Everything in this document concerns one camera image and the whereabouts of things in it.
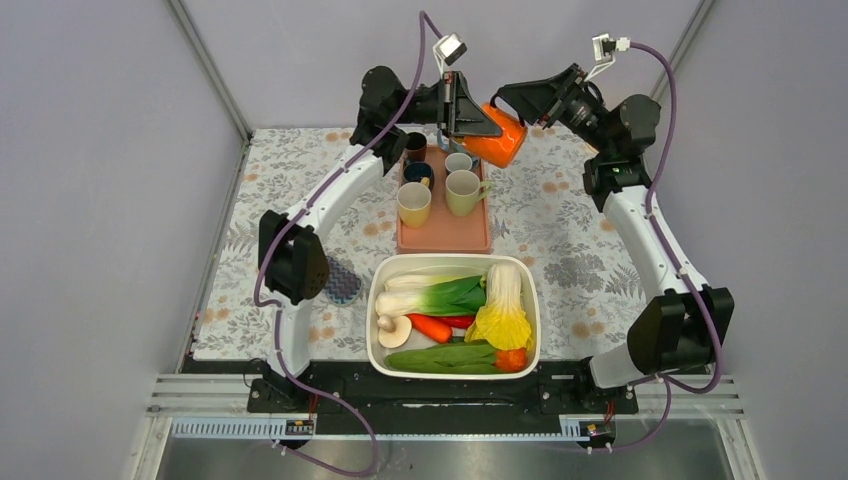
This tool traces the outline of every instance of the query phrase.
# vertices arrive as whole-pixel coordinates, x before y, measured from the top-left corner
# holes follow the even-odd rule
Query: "pale green mug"
[[[480,181],[477,174],[469,170],[457,170],[445,180],[445,197],[448,210],[457,217],[464,217],[489,195],[492,182]]]

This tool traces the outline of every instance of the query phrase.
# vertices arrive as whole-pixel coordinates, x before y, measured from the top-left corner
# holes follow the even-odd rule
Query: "robotic arm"
[[[596,58],[611,59],[615,42],[595,39]],[[457,50],[464,51],[461,41]],[[451,52],[444,55],[451,58]],[[724,340],[733,299],[726,288],[714,289],[691,265],[671,235],[659,207],[649,213],[645,198],[651,185],[642,154],[655,141],[660,106],[649,97],[632,95],[607,110],[600,92],[576,64],[545,80],[501,87],[495,98],[512,107],[527,123],[548,128],[560,122],[594,147],[598,154],[584,165],[584,188],[599,211],[612,222],[624,240],[644,290],[648,305],[628,331],[627,342],[607,353],[583,360],[587,395],[603,395],[646,375],[704,366],[715,351],[693,293],[676,272],[660,239],[649,223],[653,215],[666,232],[666,239],[686,272],[699,288],[721,342]],[[312,301],[327,281],[329,267],[321,239],[353,200],[385,175],[406,146],[407,135],[392,127],[354,166],[346,164],[389,123],[408,94],[388,67],[369,70],[362,81],[357,127],[337,166],[309,196],[321,193],[309,212],[292,228],[272,258],[265,284],[282,294],[286,312],[282,331],[282,353],[294,375],[309,364],[307,339]],[[498,137],[501,128],[469,96],[465,77],[444,71],[440,80],[418,87],[399,123],[435,124],[448,137]],[[266,212],[259,227],[259,262],[269,252],[271,241],[300,206],[283,215]],[[271,360],[275,370],[280,371]]]

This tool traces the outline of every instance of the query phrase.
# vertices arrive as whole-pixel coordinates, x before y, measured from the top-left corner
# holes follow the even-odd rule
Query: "gray wall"
[[[726,352],[775,479],[848,471],[848,54],[831,48],[846,17],[839,0],[719,2],[678,77],[659,193],[736,298]]]
[[[162,2],[0,6],[0,478],[115,479],[239,140]]]
[[[375,65],[409,87],[418,56],[418,11],[468,53],[454,65],[480,103],[501,85],[594,64],[591,38],[609,31],[670,51],[698,0],[186,0],[206,45],[253,128],[356,122],[359,83]],[[427,32],[422,83],[438,79]],[[627,82],[601,76],[608,101],[650,91],[659,69],[624,56]]]

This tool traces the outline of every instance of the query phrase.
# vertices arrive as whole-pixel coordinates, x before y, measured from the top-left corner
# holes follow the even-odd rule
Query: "tray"
[[[415,273],[419,275],[482,275],[489,271],[495,263],[506,262],[517,266],[521,272],[521,305],[527,314],[536,346],[532,352],[527,352],[527,366],[515,373],[499,373],[494,375],[453,375],[444,373],[414,373],[394,370],[386,365],[385,358],[390,353],[404,350],[418,350],[436,344],[422,333],[412,330],[409,340],[403,346],[394,349],[384,348],[377,341],[377,311],[374,302],[377,295],[385,290],[385,281],[398,275]],[[541,320],[539,319],[539,301],[536,296],[536,286],[530,270],[512,257],[498,255],[468,255],[468,254],[419,254],[396,255],[389,257],[377,267],[371,282],[371,292],[368,296],[368,316],[366,320],[365,344],[368,347],[368,360],[378,372],[392,377],[427,378],[441,380],[510,380],[521,378],[536,368],[541,352]],[[465,330],[455,328],[454,335],[463,335]]]
[[[491,253],[492,234],[489,230],[489,200],[484,198],[465,217],[456,217],[448,210],[445,200],[445,158],[447,152],[436,146],[427,147],[425,160],[435,173],[433,203],[430,216],[421,228],[409,228],[397,218],[398,253]],[[485,180],[484,162],[476,172]],[[402,181],[398,171],[398,184]]]

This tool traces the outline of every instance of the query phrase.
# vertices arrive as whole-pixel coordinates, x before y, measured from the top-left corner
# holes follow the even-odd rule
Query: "black cup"
[[[427,158],[427,137],[423,133],[410,133],[404,152],[409,161],[423,162]]]
[[[430,182],[427,188],[433,191],[433,183],[436,180],[436,175],[433,172],[433,167],[429,164],[426,162],[412,162],[407,164],[403,169],[403,183],[418,183],[424,178],[427,178]]]

